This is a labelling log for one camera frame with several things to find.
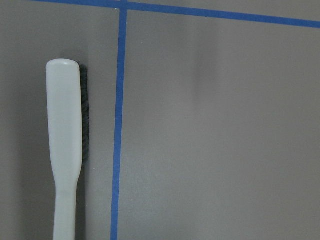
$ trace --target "white brush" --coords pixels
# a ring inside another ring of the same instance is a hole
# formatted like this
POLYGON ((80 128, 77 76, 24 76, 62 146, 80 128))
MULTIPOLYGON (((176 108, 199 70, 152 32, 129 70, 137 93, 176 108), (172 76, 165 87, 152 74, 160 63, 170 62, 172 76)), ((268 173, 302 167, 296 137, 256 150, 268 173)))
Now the white brush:
POLYGON ((82 103, 79 65, 46 64, 50 158, 55 181, 53 240, 74 240, 77 183, 82 167, 82 103))

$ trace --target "blue painter's tape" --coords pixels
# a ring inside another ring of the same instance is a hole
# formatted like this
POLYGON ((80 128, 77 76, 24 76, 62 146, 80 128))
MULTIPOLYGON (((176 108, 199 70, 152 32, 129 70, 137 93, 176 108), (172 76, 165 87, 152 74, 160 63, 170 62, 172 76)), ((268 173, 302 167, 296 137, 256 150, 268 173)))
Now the blue painter's tape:
POLYGON ((119 188, 120 188, 120 162, 121 162, 121 138, 122 138, 122 114, 124 103, 125 57, 127 35, 127 10, 120 9, 119 34, 118 34, 118 60, 115 97, 115 122, 114 122, 114 148, 113 148, 113 179, 111 201, 111 229, 110 239, 118 237, 118 212, 119 212, 119 188))
POLYGON ((320 21, 311 21, 278 16, 266 16, 257 14, 247 14, 229 11, 217 11, 199 8, 189 8, 180 6, 156 5, 139 2, 128 2, 128 0, 33 0, 38 2, 50 2, 61 4, 86 5, 105 8, 124 8, 127 10, 146 11, 154 13, 178 14, 187 16, 198 16, 217 19, 231 19, 248 22, 280 24, 297 27, 317 28, 320 29, 320 21))
POLYGON ((302 20, 302 19, 287 18, 287 17, 256 15, 256 14, 207 10, 207 9, 179 7, 179 6, 166 6, 166 5, 128 2, 127 9, 136 10, 136 11, 154 12, 154 13, 178 14, 178 15, 188 15, 188 16, 198 16, 198 17, 207 17, 207 18, 218 18, 218 19, 231 19, 231 20, 240 20, 240 21, 249 21, 249 22, 268 23, 268 24, 290 25, 290 26, 308 27, 308 28, 320 28, 320 21, 310 21, 310 20, 302 20))
POLYGON ((57 4, 84 5, 84 6, 115 8, 115 9, 118 9, 122 6, 122 3, 120 1, 115 1, 115 0, 32 0, 32 1, 57 3, 57 4))

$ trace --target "vertical blue tape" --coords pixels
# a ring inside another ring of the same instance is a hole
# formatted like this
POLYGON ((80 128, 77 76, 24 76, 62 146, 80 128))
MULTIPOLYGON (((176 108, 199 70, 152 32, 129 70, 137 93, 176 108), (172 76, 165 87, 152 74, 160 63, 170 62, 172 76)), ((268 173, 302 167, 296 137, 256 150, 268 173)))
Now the vertical blue tape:
POLYGON ((123 103, 124 103, 127 12, 128 12, 127 9, 125 7, 122 7, 120 9, 120 15, 119 15, 118 60, 117 60, 115 121, 114 121, 111 228, 110 228, 111 240, 117 240, 118 238, 118 212, 119 212, 122 114, 123 114, 123 103))

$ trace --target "horizontal blue tape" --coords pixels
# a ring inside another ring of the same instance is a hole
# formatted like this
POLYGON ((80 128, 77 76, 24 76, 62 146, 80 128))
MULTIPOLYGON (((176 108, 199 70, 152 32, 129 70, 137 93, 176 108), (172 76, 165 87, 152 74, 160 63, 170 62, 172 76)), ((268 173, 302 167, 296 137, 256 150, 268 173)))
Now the horizontal blue tape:
POLYGON ((198 16, 217 19, 231 19, 248 22, 280 24, 297 27, 317 28, 320 29, 320 21, 303 20, 296 18, 266 16, 257 14, 247 14, 229 11, 217 11, 199 8, 189 8, 180 6, 156 5, 139 2, 115 1, 115 0, 32 0, 38 2, 75 4, 105 8, 125 8, 127 10, 145 11, 165 14, 178 14, 187 16, 198 16))
POLYGON ((136 11, 146 11, 155 13, 165 14, 179 14, 188 16, 198 16, 207 18, 218 18, 218 19, 231 19, 249 22, 259 22, 268 24, 281 24, 308 28, 320 28, 320 21, 310 21, 303 19, 277 17, 277 16, 266 16, 256 15, 229 11, 217 11, 199 8, 189 8, 180 6, 166 6, 166 5, 155 5, 137 2, 128 2, 127 9, 136 11))
POLYGON ((123 3, 115 0, 31 0, 36 2, 56 3, 56 4, 73 4, 92 7, 114 8, 119 9, 123 3))

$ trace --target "brush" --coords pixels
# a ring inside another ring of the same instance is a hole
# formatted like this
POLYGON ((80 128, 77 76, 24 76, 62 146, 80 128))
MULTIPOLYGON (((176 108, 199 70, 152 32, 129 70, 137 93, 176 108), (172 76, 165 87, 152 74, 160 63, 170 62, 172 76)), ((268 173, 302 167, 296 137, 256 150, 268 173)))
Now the brush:
POLYGON ((69 59, 46 64, 50 159, 55 182, 53 240, 74 240, 77 183, 89 156, 87 68, 69 59))

